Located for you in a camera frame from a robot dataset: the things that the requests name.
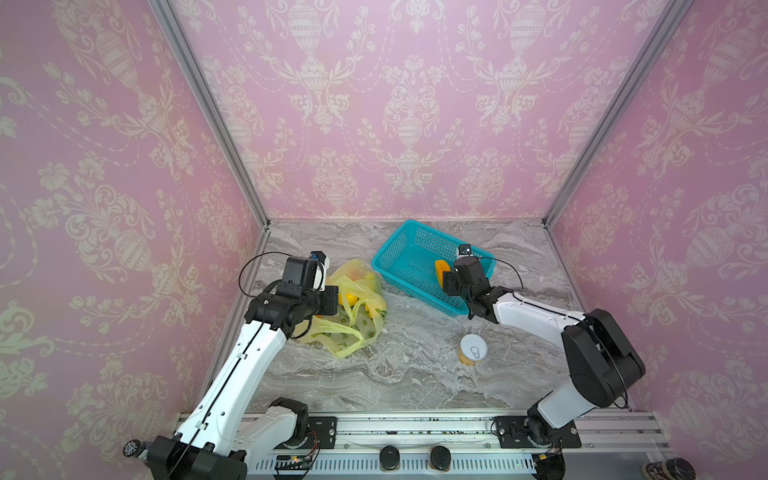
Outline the yellow orange toy mango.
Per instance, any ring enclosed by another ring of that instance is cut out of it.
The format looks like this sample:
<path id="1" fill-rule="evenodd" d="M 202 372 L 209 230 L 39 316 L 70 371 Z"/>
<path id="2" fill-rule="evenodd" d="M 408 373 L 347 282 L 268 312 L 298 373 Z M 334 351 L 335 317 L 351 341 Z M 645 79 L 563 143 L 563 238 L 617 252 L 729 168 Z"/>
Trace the yellow orange toy mango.
<path id="1" fill-rule="evenodd" d="M 446 260 L 436 260 L 434 262 L 435 275 L 438 285 L 441 289 L 444 288 L 445 274 L 452 271 L 452 266 Z"/>

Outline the yellow translucent plastic bag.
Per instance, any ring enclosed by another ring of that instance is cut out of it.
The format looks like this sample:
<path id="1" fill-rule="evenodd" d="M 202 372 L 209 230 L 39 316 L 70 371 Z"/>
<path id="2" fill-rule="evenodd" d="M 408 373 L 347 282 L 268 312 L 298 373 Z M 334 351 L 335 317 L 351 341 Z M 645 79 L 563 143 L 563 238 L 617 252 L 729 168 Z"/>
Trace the yellow translucent plastic bag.
<path id="1" fill-rule="evenodd" d="M 349 273 L 355 268 L 369 271 L 366 280 L 353 281 Z M 352 259 L 340 266 L 326 281 L 337 286 L 339 293 L 351 293 L 359 298 L 354 307 L 338 302 L 334 316 L 314 316 L 312 325 L 305 321 L 297 328 L 304 344 L 320 343 L 337 358 L 345 358 L 372 344 L 384 329 L 387 303 L 383 298 L 380 276 L 362 259 Z"/>

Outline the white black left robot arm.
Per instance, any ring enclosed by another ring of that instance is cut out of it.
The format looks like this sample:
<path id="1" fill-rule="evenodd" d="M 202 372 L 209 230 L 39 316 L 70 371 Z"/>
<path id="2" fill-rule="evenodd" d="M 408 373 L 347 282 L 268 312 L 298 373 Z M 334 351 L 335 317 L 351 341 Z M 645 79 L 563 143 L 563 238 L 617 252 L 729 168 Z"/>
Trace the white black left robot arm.
<path id="1" fill-rule="evenodd" d="M 245 411 L 261 380 L 297 326 L 337 312 L 339 289 L 326 283 L 321 251 L 288 256 L 283 274 L 250 298 L 244 323 L 223 367 L 172 437 L 159 436 L 145 464 L 155 479 L 244 479 L 280 444 L 300 444 L 308 408 L 279 398 L 247 428 Z"/>

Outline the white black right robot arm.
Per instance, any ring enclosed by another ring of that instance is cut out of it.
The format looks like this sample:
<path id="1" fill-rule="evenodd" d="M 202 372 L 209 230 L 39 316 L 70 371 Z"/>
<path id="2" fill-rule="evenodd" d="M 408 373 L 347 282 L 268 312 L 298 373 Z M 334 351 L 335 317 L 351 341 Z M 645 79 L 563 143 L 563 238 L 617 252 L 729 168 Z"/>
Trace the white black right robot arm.
<path id="1" fill-rule="evenodd" d="M 640 355 L 605 310 L 566 311 L 493 286 L 473 255 L 459 257 L 436 275 L 446 295 L 466 304 L 470 319 L 523 330 L 564 353 L 568 379 L 527 411 L 530 437 L 539 445 L 584 414 L 627 399 L 629 388 L 646 374 Z"/>

